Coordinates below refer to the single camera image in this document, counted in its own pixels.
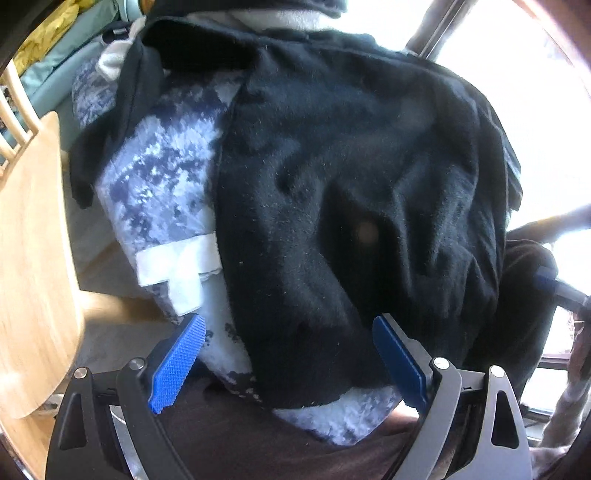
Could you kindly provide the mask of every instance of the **wooden chair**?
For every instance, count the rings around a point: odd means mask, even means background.
[[[0,135],[0,426],[9,447],[42,480],[54,420],[35,411],[69,378],[85,323],[162,315],[149,300],[79,290],[57,114],[38,118],[12,62],[2,80],[28,131],[0,95],[0,118],[17,142],[12,147]]]

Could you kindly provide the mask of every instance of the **blue and white patterned fabric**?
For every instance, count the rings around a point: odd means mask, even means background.
[[[74,115],[82,127],[115,101],[116,84],[99,75],[97,60],[79,69],[72,88]],[[243,78],[240,71],[169,74],[158,104],[105,167],[96,196],[134,268],[138,252],[215,231],[212,168]],[[197,312],[207,324],[207,336],[199,358],[230,392],[259,401],[223,273],[202,280],[204,300]],[[166,283],[147,289],[172,321],[183,319],[171,307]],[[352,389],[329,405],[274,413],[327,441],[354,445],[399,402],[393,387]]]

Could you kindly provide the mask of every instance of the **gray floor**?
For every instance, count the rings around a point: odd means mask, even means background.
[[[69,150],[78,131],[72,103],[66,99],[56,109],[60,117],[61,147]],[[82,290],[121,297],[145,297],[135,274],[99,202],[81,210],[72,199],[68,175],[64,197],[70,245]],[[119,369],[135,356],[146,356],[154,345],[170,335],[171,323],[139,322],[127,325],[87,324],[74,368],[85,366],[94,373]]]

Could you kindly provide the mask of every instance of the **person's leg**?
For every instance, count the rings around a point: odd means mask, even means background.
[[[556,309],[556,302],[534,285],[540,266],[557,270],[552,253],[529,240],[508,241],[493,322],[476,338],[463,368],[505,369],[519,400],[537,367]]]

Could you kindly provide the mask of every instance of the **silver bolt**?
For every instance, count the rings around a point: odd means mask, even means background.
[[[505,371],[498,365],[493,365],[491,367],[491,374],[497,378],[503,378],[505,376]]]
[[[449,362],[440,356],[433,360],[433,365],[435,365],[439,370],[447,370],[449,368]]]
[[[134,358],[129,362],[129,368],[132,370],[142,370],[146,362],[143,358]]]
[[[74,372],[74,378],[77,378],[79,380],[81,378],[84,378],[87,373],[88,370],[84,367],[76,368],[76,371]]]

